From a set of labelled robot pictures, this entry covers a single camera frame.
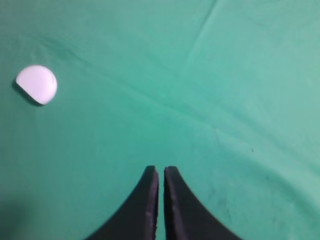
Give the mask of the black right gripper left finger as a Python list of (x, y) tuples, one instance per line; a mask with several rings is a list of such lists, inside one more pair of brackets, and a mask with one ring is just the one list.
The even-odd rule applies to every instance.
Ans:
[(147, 166), (129, 197), (89, 240), (154, 240), (159, 213), (159, 174)]

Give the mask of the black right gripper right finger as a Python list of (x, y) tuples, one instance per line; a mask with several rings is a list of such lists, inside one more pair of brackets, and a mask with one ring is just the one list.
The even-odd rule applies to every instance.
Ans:
[(167, 240), (239, 240), (190, 190), (179, 170), (164, 170), (164, 222)]

